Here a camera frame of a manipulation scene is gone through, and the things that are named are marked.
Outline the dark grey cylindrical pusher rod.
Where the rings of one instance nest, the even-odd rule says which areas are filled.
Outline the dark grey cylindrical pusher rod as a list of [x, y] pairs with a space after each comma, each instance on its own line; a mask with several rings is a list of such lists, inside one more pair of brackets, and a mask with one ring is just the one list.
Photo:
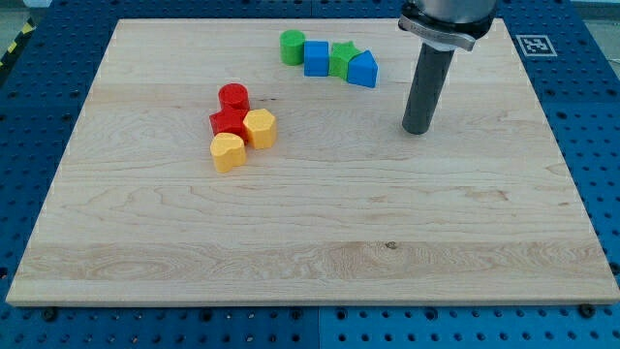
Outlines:
[[426, 133], [437, 108], [454, 51], [423, 44], [404, 111], [402, 126], [414, 135]]

